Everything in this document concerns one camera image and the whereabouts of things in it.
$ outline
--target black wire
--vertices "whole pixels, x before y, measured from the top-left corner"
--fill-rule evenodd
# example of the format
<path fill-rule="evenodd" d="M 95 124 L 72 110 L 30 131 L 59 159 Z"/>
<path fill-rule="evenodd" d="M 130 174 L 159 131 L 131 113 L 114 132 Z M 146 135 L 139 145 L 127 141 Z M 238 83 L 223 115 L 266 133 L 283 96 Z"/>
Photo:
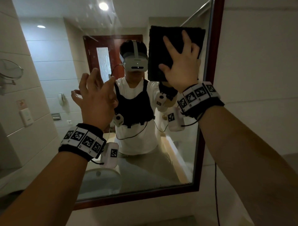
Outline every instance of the black wire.
<path fill-rule="evenodd" d="M 112 72 L 111 72 L 111 76 L 112 76 L 112 74 L 113 74 L 115 68 L 116 68 L 117 66 L 119 66 L 119 65 L 121 65 L 121 64 L 117 64 L 117 65 L 113 68 L 113 70 L 112 70 Z"/>
<path fill-rule="evenodd" d="M 116 133 L 116 137 L 117 137 L 118 140 L 125 140 L 125 139 L 128 139 L 128 138 L 133 138 L 133 137 L 136 137 L 137 135 L 139 135 L 141 132 L 143 132 L 144 129 L 142 129 L 139 133 L 137 133 L 136 135 L 134 135 L 134 136 L 132 136 L 132 137 L 127 137 L 127 138 L 119 139 L 119 138 L 117 137 L 117 133 Z"/>
<path fill-rule="evenodd" d="M 153 121 L 154 121 L 154 124 L 155 124 L 155 126 L 156 126 L 156 128 L 157 128 L 157 125 L 156 125 L 156 123 L 155 123 L 155 120 L 153 120 Z M 168 125 L 169 125 L 169 124 L 168 124 Z M 167 126 L 168 126 L 168 125 L 167 125 Z M 166 131 L 167 126 L 166 126 L 166 128 L 164 129 L 164 131 Z M 158 130 L 159 132 L 162 132 L 162 133 L 164 132 L 164 131 L 160 131 L 158 128 L 157 128 L 157 130 Z"/>
<path fill-rule="evenodd" d="M 216 201 L 216 215 L 217 215 L 218 226 L 221 226 L 221 224 L 219 222 L 219 216 L 218 216 L 217 189 L 216 189 L 216 169 L 217 169 L 217 165 L 215 163 L 215 201 Z"/>
<path fill-rule="evenodd" d="M 93 162 L 93 163 L 95 163 L 95 164 L 98 164 L 98 165 L 103 165 L 103 164 L 104 164 L 103 162 L 100 162 L 100 163 L 95 162 L 95 161 L 93 161 L 92 159 L 91 159 L 91 162 Z"/>
<path fill-rule="evenodd" d="M 194 124 L 196 124 L 198 121 L 200 121 L 200 119 L 203 117 L 203 114 L 205 113 L 205 111 L 199 116 L 199 118 L 194 122 L 194 123 L 191 123 L 189 125 L 184 125 L 184 126 L 181 126 L 181 127 L 186 127 L 186 126 L 192 126 Z"/>

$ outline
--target wooden mirror frame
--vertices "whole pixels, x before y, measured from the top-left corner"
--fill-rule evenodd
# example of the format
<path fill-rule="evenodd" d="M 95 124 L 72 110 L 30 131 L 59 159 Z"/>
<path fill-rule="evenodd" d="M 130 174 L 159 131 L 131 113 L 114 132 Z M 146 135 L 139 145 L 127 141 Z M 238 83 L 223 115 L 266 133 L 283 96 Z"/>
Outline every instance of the wooden mirror frame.
<path fill-rule="evenodd" d="M 209 34 L 208 34 L 207 51 L 206 51 L 206 63 L 205 63 L 205 71 L 204 71 L 204 80 L 210 81 L 212 83 L 214 81 L 223 11 L 224 11 L 224 0 L 212 0 L 210 22 L 209 22 Z M 116 204 L 121 202 L 130 202 L 130 201 L 135 201 L 140 199 L 150 199 L 150 198 L 155 198 L 160 196 L 199 191 L 204 150 L 205 150 L 205 140 L 200 131 L 200 128 L 198 128 L 198 136 L 197 136 L 196 152 L 195 152 L 196 161 L 194 162 L 194 174 L 193 174 L 192 183 L 184 184 L 184 185 L 173 185 L 169 187 L 162 187 L 162 188 L 151 189 L 146 191 L 121 193 L 121 194 L 109 195 L 104 197 L 98 197 L 90 200 L 77 201 L 75 203 L 74 210 Z"/>

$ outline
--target black hair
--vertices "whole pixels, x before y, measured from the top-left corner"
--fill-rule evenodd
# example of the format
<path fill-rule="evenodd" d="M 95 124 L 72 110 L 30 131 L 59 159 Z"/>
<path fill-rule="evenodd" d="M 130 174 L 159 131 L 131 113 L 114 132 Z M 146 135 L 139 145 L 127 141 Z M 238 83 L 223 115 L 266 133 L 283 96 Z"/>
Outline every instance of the black hair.
<path fill-rule="evenodd" d="M 147 55 L 147 47 L 144 42 L 137 41 L 138 52 L 144 53 Z M 120 46 L 120 55 L 123 56 L 127 52 L 134 52 L 134 44 L 132 40 L 127 40 L 123 42 Z"/>

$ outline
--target ceiling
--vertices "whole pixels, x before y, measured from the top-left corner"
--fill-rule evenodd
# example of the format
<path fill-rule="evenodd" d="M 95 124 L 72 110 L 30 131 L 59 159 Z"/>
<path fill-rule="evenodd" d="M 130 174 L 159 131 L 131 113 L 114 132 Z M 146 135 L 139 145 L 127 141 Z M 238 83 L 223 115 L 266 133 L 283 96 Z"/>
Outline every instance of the ceiling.
<path fill-rule="evenodd" d="M 100 2 L 109 5 L 99 9 Z M 189 17 L 207 0 L 13 0 L 19 17 L 65 17 L 82 28 L 146 27 L 149 17 Z"/>

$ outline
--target round makeup mirror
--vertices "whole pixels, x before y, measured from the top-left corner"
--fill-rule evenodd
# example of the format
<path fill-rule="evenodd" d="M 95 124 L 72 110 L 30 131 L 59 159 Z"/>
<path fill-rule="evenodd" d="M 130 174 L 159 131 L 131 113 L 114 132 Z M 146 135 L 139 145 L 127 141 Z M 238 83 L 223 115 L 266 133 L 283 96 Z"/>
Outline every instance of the round makeup mirror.
<path fill-rule="evenodd" d="M 12 80 L 19 79 L 23 75 L 23 69 L 16 63 L 0 59 L 0 76 L 4 79 Z"/>

